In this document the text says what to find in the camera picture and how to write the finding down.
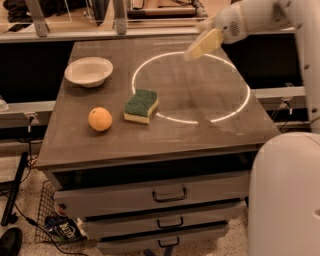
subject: drawer handle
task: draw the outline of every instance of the drawer handle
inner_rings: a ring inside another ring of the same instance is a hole
[[[180,244],[180,239],[179,239],[179,237],[177,237],[177,242],[176,243],[174,243],[174,244],[166,244],[166,245],[161,244],[161,241],[158,240],[158,244],[159,244],[159,246],[161,248],[166,248],[168,246],[176,246],[176,245]]]
[[[157,193],[155,191],[152,192],[153,200],[157,203],[167,203],[167,202],[173,202],[173,201],[180,201],[187,198],[187,189],[183,188],[183,195],[180,197],[174,197],[174,198],[166,198],[166,199],[158,199]]]
[[[180,223],[175,224],[175,225],[161,226],[160,220],[157,220],[157,223],[158,223],[158,227],[159,227],[159,228],[177,228],[177,227],[180,227],[180,226],[183,225],[183,218],[180,217]]]

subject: wire basket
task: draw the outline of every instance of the wire basket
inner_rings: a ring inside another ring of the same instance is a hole
[[[55,192],[55,188],[48,180],[43,182],[37,217],[37,223],[41,227],[45,226],[45,219],[47,216],[58,216],[58,214],[54,210],[53,195]],[[48,237],[48,234],[46,234],[40,228],[36,227],[35,242],[52,243],[52,240]]]
[[[37,224],[40,227],[45,227],[47,217],[53,217],[53,218],[56,217],[61,219],[61,216],[59,216],[54,209],[55,202],[53,200],[53,196],[55,192],[56,190],[51,185],[50,181],[45,181],[43,183],[41,196],[40,196],[38,217],[37,217]],[[70,244],[70,243],[75,243],[83,240],[87,240],[87,237],[83,236],[83,237],[77,237],[75,239],[64,240],[62,238],[60,239],[56,236],[52,236],[49,233],[46,233],[44,230],[42,230],[39,227],[36,227],[36,231],[35,231],[36,243],[53,243],[54,241],[57,244]]]

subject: table top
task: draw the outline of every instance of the table top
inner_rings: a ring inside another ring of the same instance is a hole
[[[258,150],[278,129],[222,49],[193,62],[183,51],[194,36],[76,42],[70,63],[102,57],[114,66],[99,87],[65,78],[36,167],[85,168]],[[159,106],[149,125],[126,121],[135,89],[154,90]],[[113,124],[94,131],[88,114],[110,111]]]

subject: drawer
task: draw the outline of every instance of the drawer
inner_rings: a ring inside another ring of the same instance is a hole
[[[161,231],[218,221],[228,221],[239,216],[246,207],[244,201],[189,207],[138,216],[95,220],[88,218],[82,228],[90,239]]]
[[[223,237],[227,231],[227,224],[212,226],[206,225],[205,227],[197,227],[184,231],[151,234],[129,239],[100,242],[97,244],[97,247],[104,255],[118,255],[125,252],[175,246],[197,240],[216,240],[219,237]]]
[[[128,185],[58,191],[69,218],[160,209],[248,196],[249,173],[237,171]]]

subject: orange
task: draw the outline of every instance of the orange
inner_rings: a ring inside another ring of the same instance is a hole
[[[101,132],[110,128],[112,116],[105,108],[96,107],[90,111],[88,121],[93,129]]]

